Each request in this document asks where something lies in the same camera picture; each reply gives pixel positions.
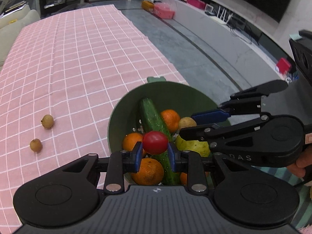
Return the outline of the person's hand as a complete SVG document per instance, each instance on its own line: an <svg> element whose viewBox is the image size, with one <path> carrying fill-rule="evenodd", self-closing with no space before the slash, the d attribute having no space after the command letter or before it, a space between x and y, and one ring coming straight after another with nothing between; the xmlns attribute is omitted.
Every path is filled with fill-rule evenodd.
<svg viewBox="0 0 312 234"><path fill-rule="evenodd" d="M293 175L303 178L306 174L305 168L312 164L312 147L311 145L305 149L298 159L291 165L287 166L288 171Z"/></svg>

